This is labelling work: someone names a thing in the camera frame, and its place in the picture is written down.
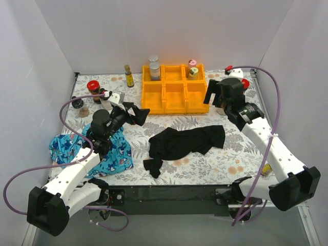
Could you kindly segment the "yellow-lid spice shaker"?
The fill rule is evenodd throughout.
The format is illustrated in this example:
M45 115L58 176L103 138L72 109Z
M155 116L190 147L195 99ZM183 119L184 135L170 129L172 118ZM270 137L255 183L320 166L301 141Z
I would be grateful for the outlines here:
M189 75L188 75L188 80L198 80L198 68L196 67L191 67L189 69Z

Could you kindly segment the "pink-lid spice shaker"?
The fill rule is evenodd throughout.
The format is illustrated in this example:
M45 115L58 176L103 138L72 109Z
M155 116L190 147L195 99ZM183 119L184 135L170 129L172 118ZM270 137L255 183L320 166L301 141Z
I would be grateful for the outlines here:
M194 59L191 59L188 61L188 68L191 69L193 67L196 67L197 66L197 61L194 60Z

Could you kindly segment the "small yellow-label sauce bottle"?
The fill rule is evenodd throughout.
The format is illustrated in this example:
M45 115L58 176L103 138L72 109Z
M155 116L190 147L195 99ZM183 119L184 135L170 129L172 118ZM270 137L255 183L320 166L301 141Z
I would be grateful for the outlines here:
M132 72L131 72L130 66L129 65L125 65L124 66L124 69L125 69L127 86L129 88L131 88L131 87L134 86L134 79L133 79L133 76L132 76Z

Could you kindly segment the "red-lid sauce jar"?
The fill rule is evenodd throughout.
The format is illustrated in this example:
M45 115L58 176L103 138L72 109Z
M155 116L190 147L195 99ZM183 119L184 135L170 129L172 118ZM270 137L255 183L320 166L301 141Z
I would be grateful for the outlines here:
M87 88L92 95L100 94L100 84L96 80L91 80L87 83ZM101 104L100 97L93 97L96 104Z
M245 78L241 80L241 83L243 84L245 90L250 86L250 82Z

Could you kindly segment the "blue-label spice jar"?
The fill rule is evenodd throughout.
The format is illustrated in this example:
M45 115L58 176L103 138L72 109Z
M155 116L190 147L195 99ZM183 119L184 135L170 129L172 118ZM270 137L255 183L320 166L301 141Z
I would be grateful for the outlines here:
M152 62L149 65L150 77L152 81L160 80L160 64L158 62Z
M149 57L148 57L148 61L149 61L149 63L151 64L151 63L155 63L155 62L158 62L158 56L157 55L150 55Z

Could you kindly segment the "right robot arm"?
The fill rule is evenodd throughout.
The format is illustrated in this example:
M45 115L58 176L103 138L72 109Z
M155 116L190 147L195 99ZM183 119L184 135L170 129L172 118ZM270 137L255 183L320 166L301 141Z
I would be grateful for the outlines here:
M254 103L246 102L244 93L248 86L246 79L212 79L204 104L209 103L211 95L215 96L213 105L222 108L228 120L252 141L266 158L276 181L242 177L235 180L224 195L240 204L251 196L269 200L279 210L287 211L314 196L321 174L316 167L308 168L296 158L280 138L271 132L264 113Z

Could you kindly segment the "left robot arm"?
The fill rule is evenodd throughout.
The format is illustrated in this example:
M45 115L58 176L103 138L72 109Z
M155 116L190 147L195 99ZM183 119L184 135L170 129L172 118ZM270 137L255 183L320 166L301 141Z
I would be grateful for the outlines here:
M117 173L133 167L130 144L122 134L125 123L142 126L150 109L132 102L100 109L92 116L87 141L73 159L44 187L29 193L27 222L53 235L59 235L72 215L91 203L109 203L109 185L100 179L106 171Z

